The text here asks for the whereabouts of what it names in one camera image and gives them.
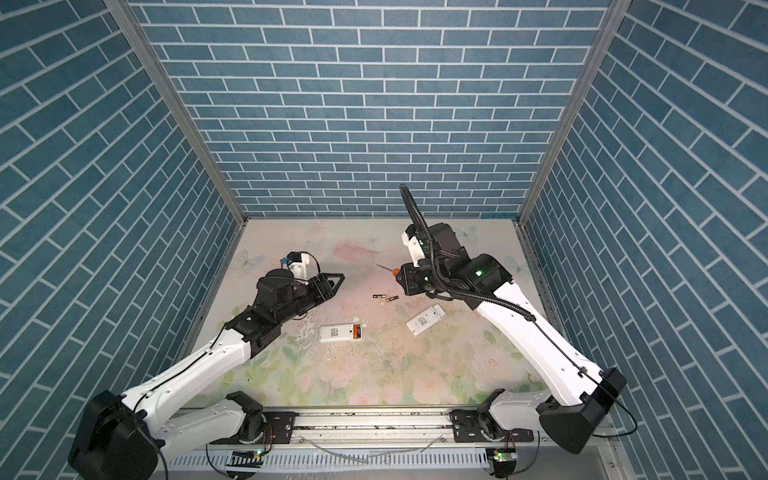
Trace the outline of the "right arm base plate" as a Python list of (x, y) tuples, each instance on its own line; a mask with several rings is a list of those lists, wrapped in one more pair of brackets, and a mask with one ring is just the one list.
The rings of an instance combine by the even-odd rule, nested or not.
[(504, 430), (491, 416), (479, 408), (454, 409), (448, 414), (456, 443), (533, 442), (534, 432), (527, 429)]

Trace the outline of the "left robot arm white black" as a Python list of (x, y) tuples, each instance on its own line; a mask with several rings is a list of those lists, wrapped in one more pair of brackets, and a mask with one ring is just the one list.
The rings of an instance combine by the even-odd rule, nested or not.
[(85, 406), (68, 463), (84, 479), (147, 479), (157, 468), (221, 439), (269, 444), (262, 405), (242, 391), (191, 414), (193, 397), (276, 340), (284, 323), (331, 300), (345, 277), (299, 280), (289, 269), (259, 279), (254, 302), (200, 349), (121, 394), (108, 390)]

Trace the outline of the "white remote control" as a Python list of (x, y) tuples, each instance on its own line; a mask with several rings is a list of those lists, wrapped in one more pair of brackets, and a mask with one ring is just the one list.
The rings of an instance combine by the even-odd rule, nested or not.
[(440, 305), (432, 305), (406, 322), (408, 330), (419, 336), (446, 317), (445, 310)]
[(320, 343), (351, 342), (362, 339), (363, 325), (360, 323), (324, 325), (319, 331)]

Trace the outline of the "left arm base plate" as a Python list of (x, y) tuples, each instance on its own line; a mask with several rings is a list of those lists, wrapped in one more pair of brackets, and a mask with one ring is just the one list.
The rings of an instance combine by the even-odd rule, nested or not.
[(214, 445), (287, 445), (290, 443), (297, 413), (266, 411), (260, 417), (247, 419), (233, 436), (215, 440)]

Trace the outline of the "orange black screwdriver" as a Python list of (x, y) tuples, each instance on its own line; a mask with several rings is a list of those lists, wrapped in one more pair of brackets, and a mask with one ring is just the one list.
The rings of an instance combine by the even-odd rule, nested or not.
[(397, 277), (400, 274), (399, 268), (389, 268), (381, 264), (378, 264), (378, 267), (390, 272), (394, 277)]

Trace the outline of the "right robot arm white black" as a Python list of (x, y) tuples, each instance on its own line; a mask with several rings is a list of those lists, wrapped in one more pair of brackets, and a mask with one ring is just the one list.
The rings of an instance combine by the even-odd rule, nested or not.
[(625, 376), (579, 352), (533, 307), (501, 263), (488, 254), (470, 257), (449, 225), (411, 224), (402, 242), (411, 256), (395, 275), (404, 293), (465, 302), (517, 348), (546, 386), (530, 394), (495, 390), (479, 408), (488, 436), (537, 430), (562, 449), (580, 453), (618, 404)]

